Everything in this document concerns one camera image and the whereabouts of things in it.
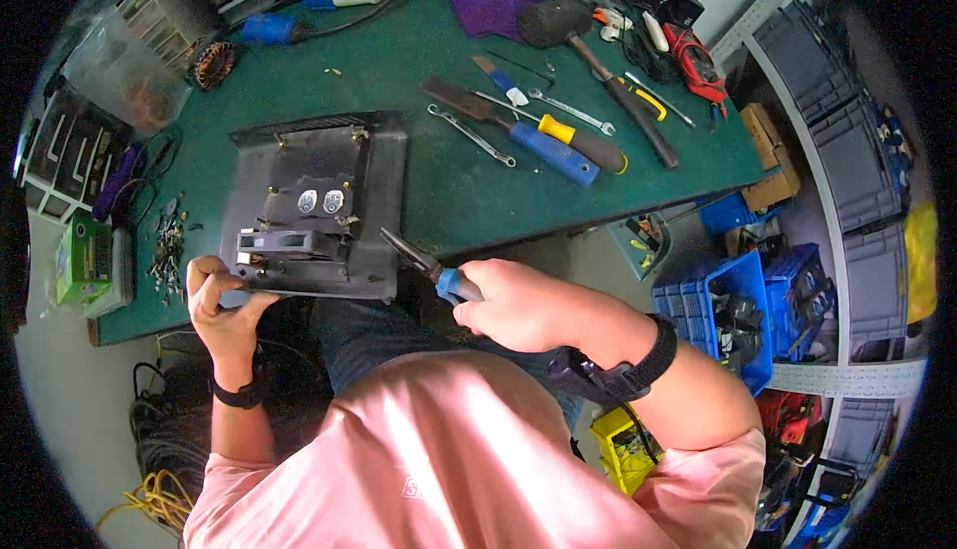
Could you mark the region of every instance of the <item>green box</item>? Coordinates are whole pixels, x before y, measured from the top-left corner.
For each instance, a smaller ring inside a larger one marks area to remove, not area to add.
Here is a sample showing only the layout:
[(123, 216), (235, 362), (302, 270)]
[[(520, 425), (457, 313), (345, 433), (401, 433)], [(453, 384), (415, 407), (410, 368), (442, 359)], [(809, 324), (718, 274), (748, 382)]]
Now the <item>green box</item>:
[(110, 289), (113, 231), (89, 214), (75, 214), (56, 249), (56, 303), (80, 304)]

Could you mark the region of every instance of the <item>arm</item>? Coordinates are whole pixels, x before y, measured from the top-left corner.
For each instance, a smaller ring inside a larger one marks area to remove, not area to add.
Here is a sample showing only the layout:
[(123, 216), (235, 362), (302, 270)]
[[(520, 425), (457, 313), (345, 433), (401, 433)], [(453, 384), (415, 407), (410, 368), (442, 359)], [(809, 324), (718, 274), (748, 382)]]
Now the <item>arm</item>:
[[(457, 321), (519, 352), (570, 345), (602, 368), (637, 364), (650, 351), (654, 321), (606, 295), (503, 260), (474, 261), (463, 272), (485, 302), (465, 302)], [(632, 407), (662, 447), (700, 450), (760, 430), (757, 405), (744, 384), (688, 343)]]
[[(230, 274), (218, 256), (201, 256), (186, 268), (189, 316), (209, 348), (216, 383), (233, 393), (253, 380), (256, 325), (263, 311), (279, 299), (255, 293), (237, 311), (221, 309), (222, 292), (240, 285), (242, 279)], [(246, 411), (213, 397), (211, 437), (212, 453), (236, 462), (273, 464), (273, 431), (262, 405)]]

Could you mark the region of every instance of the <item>yellow bag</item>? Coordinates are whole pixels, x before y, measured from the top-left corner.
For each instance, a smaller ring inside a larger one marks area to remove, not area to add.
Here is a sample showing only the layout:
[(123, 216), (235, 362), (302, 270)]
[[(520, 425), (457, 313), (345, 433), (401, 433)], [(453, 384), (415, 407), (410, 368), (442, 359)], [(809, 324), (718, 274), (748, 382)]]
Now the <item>yellow bag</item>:
[(937, 309), (937, 213), (932, 203), (912, 208), (903, 221), (907, 247), (907, 324)]

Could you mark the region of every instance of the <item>jeans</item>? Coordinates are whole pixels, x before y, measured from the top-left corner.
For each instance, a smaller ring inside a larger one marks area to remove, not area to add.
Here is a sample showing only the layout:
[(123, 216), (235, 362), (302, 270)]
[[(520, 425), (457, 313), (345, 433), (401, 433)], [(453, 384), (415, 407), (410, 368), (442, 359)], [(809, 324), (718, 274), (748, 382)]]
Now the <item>jeans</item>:
[(474, 344), (455, 343), (418, 324), (395, 304), (387, 306), (376, 300), (319, 298), (312, 327), (332, 390), (337, 394), (376, 366), (404, 354), (471, 349), (501, 356), (532, 375), (558, 402), (569, 431), (575, 429), (582, 411), (581, 398), (563, 393), (544, 375), (557, 349), (528, 354), (513, 352), (488, 339)]

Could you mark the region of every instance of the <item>hand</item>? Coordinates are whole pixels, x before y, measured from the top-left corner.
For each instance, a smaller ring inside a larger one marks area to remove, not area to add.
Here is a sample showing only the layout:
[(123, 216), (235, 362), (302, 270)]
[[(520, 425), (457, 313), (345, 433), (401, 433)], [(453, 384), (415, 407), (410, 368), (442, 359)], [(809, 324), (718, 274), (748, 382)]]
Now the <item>hand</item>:
[(481, 289), (484, 302), (464, 302), (453, 314), (460, 325), (516, 352), (578, 346), (592, 305), (604, 293), (560, 281), (517, 262), (493, 258), (460, 267)]
[[(242, 284), (242, 278), (231, 274), (218, 256), (193, 258), (186, 267), (189, 319), (209, 348), (217, 370), (216, 382), (229, 391), (235, 391), (251, 380), (256, 325), (266, 308), (280, 299), (274, 293), (257, 292), (238, 310), (220, 307), (222, 292), (235, 290)], [(236, 385), (243, 378), (246, 380)]]

